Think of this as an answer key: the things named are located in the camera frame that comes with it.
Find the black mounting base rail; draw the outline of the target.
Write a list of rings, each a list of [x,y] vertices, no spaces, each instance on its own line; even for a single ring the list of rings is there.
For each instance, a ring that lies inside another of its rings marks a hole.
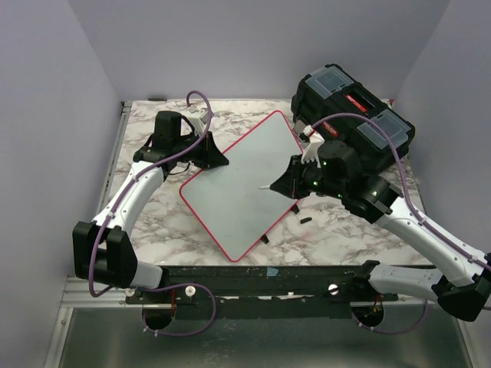
[[[352,304],[395,301],[369,285],[366,266],[168,266],[169,291],[136,291],[131,306],[179,320],[349,318]]]

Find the blue tape piece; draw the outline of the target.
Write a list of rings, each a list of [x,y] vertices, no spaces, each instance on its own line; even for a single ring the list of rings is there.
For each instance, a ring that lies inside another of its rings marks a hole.
[[[266,268],[266,276],[268,278],[275,277],[277,274],[278,274],[278,269],[277,268],[273,268],[273,267],[267,267]]]

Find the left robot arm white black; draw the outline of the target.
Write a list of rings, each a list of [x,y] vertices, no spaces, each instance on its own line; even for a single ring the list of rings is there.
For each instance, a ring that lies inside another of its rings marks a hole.
[[[189,107],[186,114],[160,111],[154,130],[133,155],[121,187],[90,222],[72,232],[77,277],[116,288],[143,288],[154,303],[169,297],[170,284],[159,266],[139,261],[130,242],[141,212],[178,163],[200,169],[228,165],[209,129],[210,110]]]

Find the pink-framed whiteboard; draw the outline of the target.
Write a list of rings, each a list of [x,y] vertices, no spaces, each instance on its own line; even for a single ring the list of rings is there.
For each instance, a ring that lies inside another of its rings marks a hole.
[[[276,110],[224,151],[228,165],[200,170],[181,185],[181,199],[230,261],[240,260],[297,205],[264,187],[301,151]]]

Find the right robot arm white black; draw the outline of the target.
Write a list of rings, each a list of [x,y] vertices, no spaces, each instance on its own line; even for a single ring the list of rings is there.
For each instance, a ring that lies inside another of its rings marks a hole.
[[[451,316],[472,322],[490,296],[490,256],[450,234],[411,202],[403,190],[361,169],[356,151],[341,141],[311,143],[291,157],[268,187],[290,199],[312,193],[341,200],[352,214],[375,224],[423,255],[430,270],[374,262],[353,281],[354,294],[403,294],[436,302]]]

